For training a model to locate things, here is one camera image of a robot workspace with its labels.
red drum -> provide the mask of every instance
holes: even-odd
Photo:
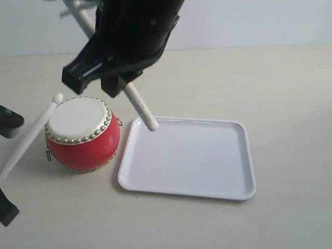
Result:
[[[78,171],[94,170],[115,154],[119,120],[104,101],[80,97],[59,105],[45,125],[48,158]]]

wall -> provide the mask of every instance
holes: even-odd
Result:
[[[87,39],[63,10],[61,0],[1,0],[0,56],[77,53]],[[331,0],[186,0],[167,49],[331,42]]]

tray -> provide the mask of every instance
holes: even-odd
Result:
[[[256,191],[246,128],[236,121],[156,117],[133,121],[118,181],[133,191],[247,200]]]

drumstick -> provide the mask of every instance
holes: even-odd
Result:
[[[32,125],[30,131],[28,131],[19,145],[14,149],[13,153],[10,155],[8,160],[3,165],[0,170],[0,182],[5,179],[9,172],[15,167],[16,163],[21,159],[26,150],[32,144],[32,142],[36,139],[40,131],[44,128],[44,125],[52,115],[54,109],[61,104],[63,100],[63,95],[58,93],[53,96],[52,103],[49,107],[40,114],[40,116],[36,119],[35,123]]]
[[[90,37],[94,34],[95,29],[92,25],[92,20],[89,18],[89,15],[84,9],[80,9],[80,2],[79,1],[63,1],[68,8],[68,10],[72,13],[74,19],[83,30],[85,35],[90,39]],[[128,83],[123,85],[123,91],[127,98],[129,99],[130,103],[134,106],[135,110],[137,111],[138,115],[141,117],[144,124],[150,131],[155,131],[158,129],[159,124],[156,121],[156,118],[150,111],[149,107],[144,102],[143,98],[141,97],[140,93],[136,89],[133,83]]]

white drum head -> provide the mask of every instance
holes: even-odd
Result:
[[[83,97],[59,105],[47,124],[47,134],[59,143],[87,142],[100,135],[112,113],[104,101]]]

